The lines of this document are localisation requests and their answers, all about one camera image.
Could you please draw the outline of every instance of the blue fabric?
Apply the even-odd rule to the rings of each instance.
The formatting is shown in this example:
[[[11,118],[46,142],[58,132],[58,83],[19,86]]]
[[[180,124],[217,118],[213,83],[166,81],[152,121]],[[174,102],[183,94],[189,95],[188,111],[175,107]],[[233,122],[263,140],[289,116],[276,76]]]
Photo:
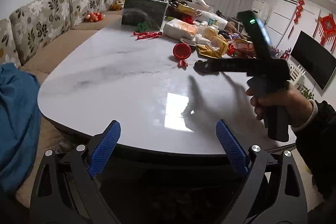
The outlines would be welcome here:
[[[0,187],[15,193],[33,166],[41,125],[40,85],[13,63],[0,66]]]

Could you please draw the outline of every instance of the air conditioner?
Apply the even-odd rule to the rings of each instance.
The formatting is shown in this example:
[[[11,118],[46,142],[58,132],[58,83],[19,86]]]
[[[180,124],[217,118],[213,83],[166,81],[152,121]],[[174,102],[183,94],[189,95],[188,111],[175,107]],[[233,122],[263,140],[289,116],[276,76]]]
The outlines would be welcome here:
[[[263,23],[265,23],[270,15],[269,5],[261,0],[254,0],[252,11],[258,15]]]

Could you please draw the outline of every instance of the wall-mounted tv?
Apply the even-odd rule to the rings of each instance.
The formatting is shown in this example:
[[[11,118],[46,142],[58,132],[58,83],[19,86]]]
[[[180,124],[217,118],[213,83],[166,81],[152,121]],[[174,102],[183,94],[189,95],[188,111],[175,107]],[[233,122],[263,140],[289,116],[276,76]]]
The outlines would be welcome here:
[[[332,54],[308,34],[301,31],[291,56],[314,78],[323,90],[336,68]]]

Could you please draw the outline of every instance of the person's hand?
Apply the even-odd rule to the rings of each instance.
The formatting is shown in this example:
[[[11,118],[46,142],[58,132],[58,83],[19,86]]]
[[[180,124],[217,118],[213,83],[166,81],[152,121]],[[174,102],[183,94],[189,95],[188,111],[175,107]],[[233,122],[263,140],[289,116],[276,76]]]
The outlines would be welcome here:
[[[248,89],[246,95],[254,94],[251,89]],[[289,114],[290,124],[295,127],[302,126],[313,112],[311,103],[290,84],[288,90],[280,90],[259,98],[253,96],[251,105],[254,106],[258,120],[264,118],[262,106],[284,106]]]

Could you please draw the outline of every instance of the orange stuffed toy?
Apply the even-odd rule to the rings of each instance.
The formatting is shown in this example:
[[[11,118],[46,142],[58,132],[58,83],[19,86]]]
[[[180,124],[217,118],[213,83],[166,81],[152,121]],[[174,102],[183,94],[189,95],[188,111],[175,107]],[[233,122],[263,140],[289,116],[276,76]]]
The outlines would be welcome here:
[[[87,22],[97,22],[97,21],[104,20],[104,17],[105,17],[105,15],[103,15],[102,13],[94,12],[94,13],[88,14],[85,17],[85,21],[87,21]]]

